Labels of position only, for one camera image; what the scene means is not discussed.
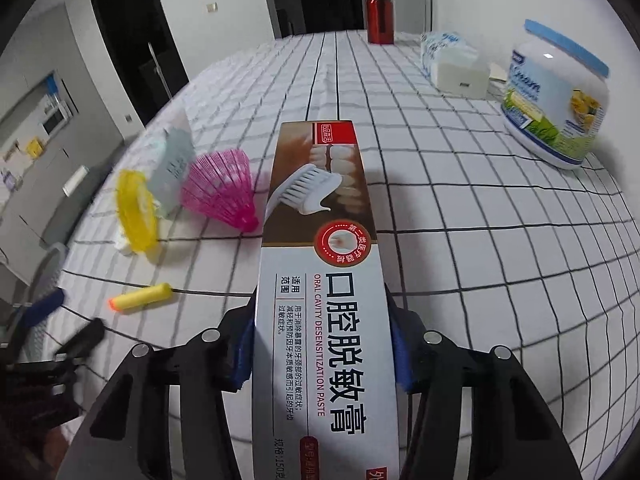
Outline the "red white toothpaste box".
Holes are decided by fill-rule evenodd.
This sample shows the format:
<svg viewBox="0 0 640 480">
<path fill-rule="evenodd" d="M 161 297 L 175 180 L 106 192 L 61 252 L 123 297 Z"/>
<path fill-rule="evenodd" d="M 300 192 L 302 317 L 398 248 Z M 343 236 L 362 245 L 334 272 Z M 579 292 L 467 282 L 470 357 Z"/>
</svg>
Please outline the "red white toothpaste box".
<svg viewBox="0 0 640 480">
<path fill-rule="evenodd" d="M 258 479 L 395 479 L 399 430 L 378 238 L 351 122 L 287 122 L 259 255 Z"/>
</svg>

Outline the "grey perforated laundry basket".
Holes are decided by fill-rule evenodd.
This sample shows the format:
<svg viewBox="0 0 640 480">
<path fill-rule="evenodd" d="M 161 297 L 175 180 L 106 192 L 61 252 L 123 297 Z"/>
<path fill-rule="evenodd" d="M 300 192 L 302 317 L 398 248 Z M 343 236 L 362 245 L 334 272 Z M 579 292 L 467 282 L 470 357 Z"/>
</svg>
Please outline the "grey perforated laundry basket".
<svg viewBox="0 0 640 480">
<path fill-rule="evenodd" d="M 33 304 L 44 295 L 52 292 L 55 287 L 60 287 L 58 286 L 58 280 L 60 279 L 66 257 L 67 247 L 65 245 L 55 243 L 49 247 L 47 253 L 38 264 L 32 284 L 26 289 L 23 302 L 20 305 L 20 313 L 22 316 L 25 306 Z M 27 361 L 38 361 L 43 355 L 43 337 L 46 321 L 47 318 L 30 330 L 21 328 L 21 321 L 20 324 L 18 324 L 18 328 L 24 335 L 25 342 L 22 352 Z"/>
</svg>

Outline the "yellow foam dart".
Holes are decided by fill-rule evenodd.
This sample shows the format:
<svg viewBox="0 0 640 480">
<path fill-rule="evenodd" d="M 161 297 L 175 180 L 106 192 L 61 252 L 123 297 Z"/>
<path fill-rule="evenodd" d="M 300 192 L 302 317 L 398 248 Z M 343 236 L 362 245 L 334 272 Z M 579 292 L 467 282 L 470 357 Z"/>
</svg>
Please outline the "yellow foam dart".
<svg viewBox="0 0 640 480">
<path fill-rule="evenodd" d="M 154 286 L 146 286 L 136 290 L 135 292 L 127 292 L 119 296 L 113 297 L 107 301 L 110 308 L 117 312 L 124 312 L 132 309 L 139 309 L 154 304 L 154 302 L 162 302 L 172 297 L 172 289 L 168 283 L 162 283 Z"/>
</svg>

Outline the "white flat box on table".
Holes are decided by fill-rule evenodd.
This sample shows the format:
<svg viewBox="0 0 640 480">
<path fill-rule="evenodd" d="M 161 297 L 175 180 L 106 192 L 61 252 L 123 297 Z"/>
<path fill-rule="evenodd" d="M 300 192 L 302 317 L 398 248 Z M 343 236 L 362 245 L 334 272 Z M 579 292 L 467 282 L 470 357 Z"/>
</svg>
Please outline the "white flat box on table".
<svg viewBox="0 0 640 480">
<path fill-rule="evenodd" d="M 82 181 L 89 174 L 89 168 L 86 166 L 80 166 L 64 183 L 63 193 L 66 197 L 70 197 L 75 192 L 76 188 L 81 185 Z"/>
</svg>

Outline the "grey cabinet counter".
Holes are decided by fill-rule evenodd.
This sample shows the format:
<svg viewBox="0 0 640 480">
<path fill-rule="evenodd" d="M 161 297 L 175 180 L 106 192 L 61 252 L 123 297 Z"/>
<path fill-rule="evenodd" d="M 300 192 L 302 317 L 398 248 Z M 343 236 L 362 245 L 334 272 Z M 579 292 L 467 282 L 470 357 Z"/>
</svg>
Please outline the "grey cabinet counter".
<svg viewBox="0 0 640 480">
<path fill-rule="evenodd" d="M 1 262 L 17 278 L 30 283 L 49 247 L 68 242 L 123 148 L 121 136 L 85 144 L 66 136 L 29 168 L 1 211 Z M 80 166 L 89 174 L 66 197 L 63 185 Z"/>
</svg>

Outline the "yellow box on counter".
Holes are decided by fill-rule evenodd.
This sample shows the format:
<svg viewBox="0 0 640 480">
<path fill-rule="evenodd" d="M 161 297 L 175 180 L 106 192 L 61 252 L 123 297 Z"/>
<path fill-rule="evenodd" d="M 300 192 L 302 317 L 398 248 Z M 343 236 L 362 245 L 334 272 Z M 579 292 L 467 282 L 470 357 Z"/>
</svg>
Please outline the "yellow box on counter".
<svg viewBox="0 0 640 480">
<path fill-rule="evenodd" d="M 44 152 L 42 141 L 36 136 L 30 139 L 25 146 L 25 153 L 32 159 L 38 159 Z"/>
</svg>

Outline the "wet wipes pack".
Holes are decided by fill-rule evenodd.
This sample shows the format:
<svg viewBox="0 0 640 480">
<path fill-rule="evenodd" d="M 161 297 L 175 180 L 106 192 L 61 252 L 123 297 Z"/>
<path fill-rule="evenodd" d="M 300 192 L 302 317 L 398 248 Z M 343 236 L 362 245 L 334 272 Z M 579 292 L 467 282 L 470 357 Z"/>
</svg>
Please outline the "wet wipes pack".
<svg viewBox="0 0 640 480">
<path fill-rule="evenodd" d="M 192 130 L 182 108 L 160 130 L 160 158 L 148 181 L 160 217 L 167 218 L 180 205 L 181 188 L 194 157 Z"/>
</svg>

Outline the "white microwave oven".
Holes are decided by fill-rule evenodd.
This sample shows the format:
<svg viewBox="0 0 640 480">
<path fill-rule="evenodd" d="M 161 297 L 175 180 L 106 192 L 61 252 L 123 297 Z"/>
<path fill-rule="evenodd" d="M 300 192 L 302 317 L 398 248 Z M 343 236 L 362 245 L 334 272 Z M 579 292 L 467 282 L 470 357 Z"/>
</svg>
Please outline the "white microwave oven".
<svg viewBox="0 0 640 480">
<path fill-rule="evenodd" d="M 71 117 L 72 113 L 64 101 L 53 101 L 44 113 L 41 127 L 47 136 L 55 136 L 68 124 Z"/>
</svg>

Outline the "pink shuttlecock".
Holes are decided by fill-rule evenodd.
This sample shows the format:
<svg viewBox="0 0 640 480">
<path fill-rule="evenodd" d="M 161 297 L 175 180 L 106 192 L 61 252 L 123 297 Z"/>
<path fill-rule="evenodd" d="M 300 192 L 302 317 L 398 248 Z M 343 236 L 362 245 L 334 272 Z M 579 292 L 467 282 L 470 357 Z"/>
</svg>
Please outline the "pink shuttlecock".
<svg viewBox="0 0 640 480">
<path fill-rule="evenodd" d="M 180 204 L 243 233 L 259 226 L 250 160 L 238 148 L 198 156 L 180 190 Z"/>
</svg>

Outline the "blue water dispenser jug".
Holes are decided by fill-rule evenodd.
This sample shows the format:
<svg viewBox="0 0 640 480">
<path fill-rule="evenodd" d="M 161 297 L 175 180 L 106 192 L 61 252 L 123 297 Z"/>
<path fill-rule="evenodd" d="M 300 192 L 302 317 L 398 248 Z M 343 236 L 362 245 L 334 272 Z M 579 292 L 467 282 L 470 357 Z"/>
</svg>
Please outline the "blue water dispenser jug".
<svg viewBox="0 0 640 480">
<path fill-rule="evenodd" d="M 58 95 L 58 85 L 56 84 L 54 73 L 50 73 L 44 80 L 44 83 L 46 84 L 47 94 L 49 96 Z"/>
</svg>

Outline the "broom with blue head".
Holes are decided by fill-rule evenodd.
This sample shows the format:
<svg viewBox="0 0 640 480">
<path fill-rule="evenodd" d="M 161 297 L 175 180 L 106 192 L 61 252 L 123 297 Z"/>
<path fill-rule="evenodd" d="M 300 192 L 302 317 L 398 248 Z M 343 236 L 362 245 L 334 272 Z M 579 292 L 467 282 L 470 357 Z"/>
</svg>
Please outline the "broom with blue head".
<svg viewBox="0 0 640 480">
<path fill-rule="evenodd" d="M 166 81 L 166 78 L 164 76 L 163 70 L 162 70 L 162 66 L 160 66 L 160 62 L 158 62 L 158 58 L 155 54 L 154 48 L 152 46 L 152 44 L 150 42 L 148 42 L 148 49 L 150 51 L 150 55 L 152 58 L 152 62 L 154 65 L 154 72 L 157 74 L 157 77 L 160 78 L 160 83 L 162 84 L 162 87 L 166 93 L 167 99 L 168 101 L 170 101 L 172 99 L 172 92 L 169 89 L 168 83 Z"/>
</svg>

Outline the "white blue milk powder jar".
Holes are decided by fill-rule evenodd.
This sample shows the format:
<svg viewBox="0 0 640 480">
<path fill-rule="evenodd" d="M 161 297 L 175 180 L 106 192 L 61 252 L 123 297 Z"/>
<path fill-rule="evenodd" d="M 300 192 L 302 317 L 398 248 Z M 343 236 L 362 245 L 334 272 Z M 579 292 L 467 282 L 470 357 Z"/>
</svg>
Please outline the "white blue milk powder jar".
<svg viewBox="0 0 640 480">
<path fill-rule="evenodd" d="M 544 24 L 528 18 L 524 30 L 500 105 L 506 131 L 548 164 L 573 170 L 591 152 L 608 110 L 610 69 Z"/>
</svg>

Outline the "white rectangular box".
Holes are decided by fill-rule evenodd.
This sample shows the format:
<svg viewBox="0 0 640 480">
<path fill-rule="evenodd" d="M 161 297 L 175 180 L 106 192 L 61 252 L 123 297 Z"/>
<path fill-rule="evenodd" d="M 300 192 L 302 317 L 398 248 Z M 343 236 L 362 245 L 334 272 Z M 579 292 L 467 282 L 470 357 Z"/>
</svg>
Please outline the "white rectangular box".
<svg viewBox="0 0 640 480">
<path fill-rule="evenodd" d="M 469 99 L 484 99 L 488 90 L 489 65 L 478 56 L 469 67 L 442 63 L 437 67 L 434 86 L 441 92 Z"/>
</svg>

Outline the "blue white tissue pack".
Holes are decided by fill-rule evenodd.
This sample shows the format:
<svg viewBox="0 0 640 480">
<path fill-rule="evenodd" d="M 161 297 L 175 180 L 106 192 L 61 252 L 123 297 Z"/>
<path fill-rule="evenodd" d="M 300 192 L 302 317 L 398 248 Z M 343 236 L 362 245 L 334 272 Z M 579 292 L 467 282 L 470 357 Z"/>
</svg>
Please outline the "blue white tissue pack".
<svg viewBox="0 0 640 480">
<path fill-rule="evenodd" d="M 424 32 L 420 40 L 422 70 L 434 80 L 442 63 L 471 66 L 478 58 L 477 50 L 456 32 Z"/>
</svg>

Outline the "red water bottle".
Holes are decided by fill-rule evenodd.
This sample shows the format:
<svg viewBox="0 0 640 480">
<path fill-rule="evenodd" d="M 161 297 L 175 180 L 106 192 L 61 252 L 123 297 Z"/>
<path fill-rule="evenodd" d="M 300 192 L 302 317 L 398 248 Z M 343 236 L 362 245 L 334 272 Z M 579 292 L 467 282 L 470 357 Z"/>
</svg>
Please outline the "red water bottle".
<svg viewBox="0 0 640 480">
<path fill-rule="evenodd" d="M 370 44 L 394 43 L 392 0 L 367 0 L 367 33 Z"/>
</svg>

